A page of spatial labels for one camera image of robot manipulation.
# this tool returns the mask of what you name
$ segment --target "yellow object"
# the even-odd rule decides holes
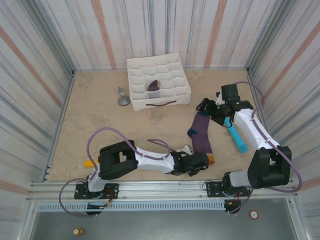
[[[92,164],[92,162],[90,160],[85,160],[83,166],[85,166],[86,168],[93,168],[94,165]]]
[[[84,229],[82,227],[77,228],[73,231],[73,234],[78,236],[81,236],[83,233],[84,233]]]

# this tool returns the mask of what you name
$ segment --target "white storage tray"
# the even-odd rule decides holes
[[[165,105],[188,104],[191,89],[179,53],[126,60],[129,93],[135,111]],[[158,91],[147,91],[154,80]]]

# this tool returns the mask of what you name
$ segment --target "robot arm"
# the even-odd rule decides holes
[[[133,140],[129,142],[139,153],[142,153],[142,156],[134,152],[125,141],[100,149],[97,173],[88,181],[90,192],[101,192],[107,181],[118,179],[136,169],[154,170],[175,176],[188,173],[189,176],[193,176],[209,166],[207,154],[204,152],[192,154],[188,146],[185,146],[182,151],[172,151],[166,157],[166,154],[136,147]],[[124,161],[120,161],[120,153],[124,156]],[[153,160],[146,156],[163,159]]]
[[[252,149],[255,150],[248,170],[228,172],[224,175],[222,181],[225,190],[241,186],[252,186],[254,189],[259,189],[288,184],[290,165],[273,149],[268,141],[277,146],[289,159],[291,159],[291,150],[287,146],[280,146],[268,134],[257,116],[252,118],[253,106],[246,100],[241,101],[236,84],[222,86],[216,96],[216,102],[205,98],[196,109],[208,113],[211,119],[221,126],[224,124],[225,118],[230,117],[235,125],[242,130]]]

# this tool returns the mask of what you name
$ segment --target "teal handle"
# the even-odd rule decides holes
[[[235,128],[234,125],[231,126],[230,124],[230,117],[226,117],[224,119],[224,124],[227,127],[229,133],[231,134],[234,143],[236,145],[236,148],[238,149],[238,151],[242,154],[246,153],[249,149],[247,144],[242,140],[241,136],[239,135],[239,133],[237,132],[237,129]]]

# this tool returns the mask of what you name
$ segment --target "orange object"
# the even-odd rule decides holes
[[[209,159],[209,165],[214,164],[216,162],[214,155],[212,153],[207,153],[206,155],[208,156],[208,159]]]
[[[85,166],[86,168],[93,168],[94,167],[94,165],[92,164],[92,162],[89,159],[84,161],[83,166]]]

